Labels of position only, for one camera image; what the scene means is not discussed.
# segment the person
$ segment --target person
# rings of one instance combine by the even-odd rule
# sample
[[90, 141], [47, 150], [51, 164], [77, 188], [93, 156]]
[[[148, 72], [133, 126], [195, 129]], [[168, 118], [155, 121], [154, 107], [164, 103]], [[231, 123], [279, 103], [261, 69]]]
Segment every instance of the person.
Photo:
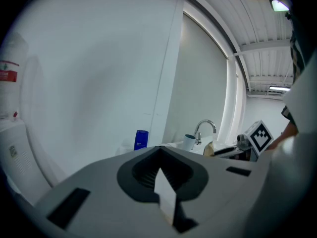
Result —
[[[313, 27], [311, 26], [313, 24], [309, 22], [310, 15], [307, 12], [309, 5], [306, 0], [304, 2], [303, 0], [278, 1], [286, 4], [290, 8], [290, 18], [293, 25], [290, 47], [291, 57], [293, 59], [294, 83], [303, 72], [305, 64], [308, 63], [313, 51], [315, 50], [316, 35]], [[275, 149], [281, 141], [298, 134], [296, 124], [287, 107], [283, 109], [282, 115], [289, 119], [289, 123], [282, 134], [271, 143], [267, 150]]]

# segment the red label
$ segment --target red label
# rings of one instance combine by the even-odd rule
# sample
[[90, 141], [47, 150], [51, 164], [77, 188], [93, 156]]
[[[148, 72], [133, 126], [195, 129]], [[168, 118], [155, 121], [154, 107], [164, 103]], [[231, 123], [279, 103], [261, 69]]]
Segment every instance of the red label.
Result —
[[0, 81], [16, 82], [17, 75], [13, 70], [0, 70]]

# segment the person's arm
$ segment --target person's arm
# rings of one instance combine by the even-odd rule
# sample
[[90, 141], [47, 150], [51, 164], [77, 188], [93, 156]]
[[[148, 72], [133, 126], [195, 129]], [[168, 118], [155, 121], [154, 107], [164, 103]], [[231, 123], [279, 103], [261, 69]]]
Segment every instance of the person's arm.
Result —
[[297, 127], [293, 123], [289, 122], [285, 130], [283, 131], [283, 133], [270, 144], [267, 150], [275, 149], [281, 141], [283, 141], [284, 139], [288, 137], [296, 136], [297, 133], [298, 133]]

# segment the fluorescent light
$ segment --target fluorescent light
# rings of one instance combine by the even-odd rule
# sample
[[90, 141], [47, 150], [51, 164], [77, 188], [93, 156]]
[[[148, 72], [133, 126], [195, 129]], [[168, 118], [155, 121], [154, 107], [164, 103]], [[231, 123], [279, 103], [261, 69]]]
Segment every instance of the fluorescent light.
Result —
[[278, 0], [273, 0], [271, 3], [274, 11], [289, 11], [289, 8]]
[[284, 87], [284, 86], [270, 86], [269, 89], [270, 89], [270, 90], [278, 90], [278, 91], [286, 91], [286, 92], [288, 92], [289, 90], [291, 90], [291, 88], [289, 88], [289, 87]]

